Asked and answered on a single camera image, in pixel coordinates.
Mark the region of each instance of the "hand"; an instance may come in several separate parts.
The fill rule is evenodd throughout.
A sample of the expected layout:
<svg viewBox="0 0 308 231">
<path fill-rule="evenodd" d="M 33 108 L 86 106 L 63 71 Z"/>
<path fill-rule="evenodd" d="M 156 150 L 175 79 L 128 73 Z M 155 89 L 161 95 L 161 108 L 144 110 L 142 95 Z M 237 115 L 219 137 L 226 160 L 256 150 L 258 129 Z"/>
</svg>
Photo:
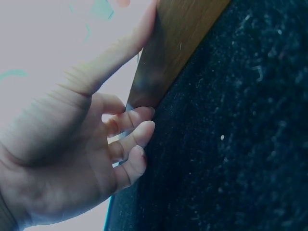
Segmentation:
<svg viewBox="0 0 308 231">
<path fill-rule="evenodd" d="M 132 10 L 137 6 L 143 7 L 140 15 Z M 96 91 L 144 46 L 155 7 L 155 0 L 131 0 L 122 20 L 133 18 L 133 33 L 94 59 L 0 83 L 0 192 L 21 228 L 77 216 L 144 173 L 153 109 L 124 113 L 116 96 Z M 7 90 L 20 85 L 23 92 Z M 102 114 L 114 116 L 103 123 Z M 130 129 L 129 136 L 108 144 L 108 137 Z"/>
</svg>

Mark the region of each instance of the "black carpet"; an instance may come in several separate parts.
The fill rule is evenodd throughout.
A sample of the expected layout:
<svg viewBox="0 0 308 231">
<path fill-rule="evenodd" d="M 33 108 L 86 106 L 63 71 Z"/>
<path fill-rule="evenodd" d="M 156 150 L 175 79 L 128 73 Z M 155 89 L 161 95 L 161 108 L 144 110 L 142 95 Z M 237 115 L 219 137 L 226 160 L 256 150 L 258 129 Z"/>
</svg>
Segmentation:
<svg viewBox="0 0 308 231">
<path fill-rule="evenodd" d="M 107 231 L 308 231 L 308 0 L 233 0 L 154 120 Z"/>
</svg>

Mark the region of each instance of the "wooden edge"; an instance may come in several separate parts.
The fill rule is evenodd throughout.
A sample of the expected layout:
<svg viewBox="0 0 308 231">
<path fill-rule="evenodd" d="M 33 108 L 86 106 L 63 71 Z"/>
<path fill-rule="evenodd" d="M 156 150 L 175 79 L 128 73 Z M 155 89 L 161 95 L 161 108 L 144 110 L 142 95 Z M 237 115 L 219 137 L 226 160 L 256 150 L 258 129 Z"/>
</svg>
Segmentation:
<svg viewBox="0 0 308 231">
<path fill-rule="evenodd" d="M 127 110 L 156 107 L 230 0 L 160 0 Z"/>
</svg>

